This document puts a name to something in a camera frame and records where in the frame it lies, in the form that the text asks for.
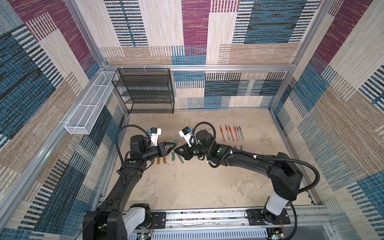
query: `table surface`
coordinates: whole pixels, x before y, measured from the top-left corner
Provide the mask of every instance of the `table surface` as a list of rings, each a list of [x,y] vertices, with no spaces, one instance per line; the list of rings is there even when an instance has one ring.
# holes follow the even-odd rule
[[[259,154],[287,153],[287,149],[273,123],[267,109],[241,109],[216,111],[179,111],[174,114],[132,114],[129,124],[136,124],[144,129],[157,127],[162,129],[159,142],[178,139],[178,145],[185,144],[179,131],[188,126],[193,128],[197,123],[207,121],[216,129],[216,141],[225,143],[248,152]],[[229,141],[225,124],[231,126],[235,141]],[[241,126],[244,141],[237,141],[233,125]],[[225,142],[220,132],[223,128]],[[200,125],[197,129],[206,129],[212,133],[207,125]],[[130,138],[142,134],[136,128],[129,127],[125,133],[121,146],[124,156],[130,149]],[[116,170],[121,166],[117,159],[112,173],[107,193],[109,193],[119,178]],[[172,161],[171,154],[167,156],[167,163],[154,165],[146,170],[133,189],[125,210],[132,204],[148,203],[151,209],[195,209],[219,207],[254,207],[264,206],[273,187],[270,179],[259,173],[239,168],[225,167],[211,168],[207,161],[200,161],[197,157],[182,164],[178,157]],[[299,194],[294,205],[311,205],[307,192]]]

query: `white wire basket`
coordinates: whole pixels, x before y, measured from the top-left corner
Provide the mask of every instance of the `white wire basket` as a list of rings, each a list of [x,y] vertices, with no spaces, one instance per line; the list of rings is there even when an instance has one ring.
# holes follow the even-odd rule
[[[117,81],[115,72],[102,72],[81,103],[65,124],[70,134],[90,134],[105,102],[113,89],[112,79]]]

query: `black mounting plate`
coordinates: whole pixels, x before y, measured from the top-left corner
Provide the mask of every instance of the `black mounting plate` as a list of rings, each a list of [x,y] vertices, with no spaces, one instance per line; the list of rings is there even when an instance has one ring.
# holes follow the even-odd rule
[[[251,226],[259,226],[259,225],[268,225],[263,221],[262,217],[263,209],[247,209],[245,212],[245,217],[248,219],[249,225]],[[281,225],[280,219],[283,224],[291,224],[291,220],[288,217],[287,210],[283,209],[281,214],[276,217],[277,221],[273,222],[275,225]]]
[[[151,212],[151,218],[156,221],[155,229],[166,228],[166,212]],[[146,229],[151,229],[155,221],[151,221],[150,225]]]

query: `red pen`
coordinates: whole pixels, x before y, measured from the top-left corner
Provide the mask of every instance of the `red pen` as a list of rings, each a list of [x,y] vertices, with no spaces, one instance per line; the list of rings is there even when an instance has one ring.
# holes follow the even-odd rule
[[[231,138],[229,137],[229,132],[228,132],[228,127],[227,127],[227,125],[225,125],[225,129],[227,130],[228,139],[231,140]]]
[[[221,126],[220,126],[220,131],[221,131],[221,135],[223,136],[223,140],[225,142],[224,133],[223,133],[223,129],[221,129]]]
[[[232,140],[235,141],[235,139],[233,138],[233,134],[232,134],[231,126],[229,126],[229,131],[230,131],[230,133],[231,133]]]
[[[235,130],[236,140],[238,141],[239,139],[237,138],[237,131],[235,125],[233,126],[233,129]]]

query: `black mesh shelf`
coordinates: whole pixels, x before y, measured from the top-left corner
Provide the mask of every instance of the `black mesh shelf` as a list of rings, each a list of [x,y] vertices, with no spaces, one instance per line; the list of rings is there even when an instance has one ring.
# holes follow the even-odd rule
[[[128,113],[173,113],[175,98],[169,69],[119,68],[112,81]]]

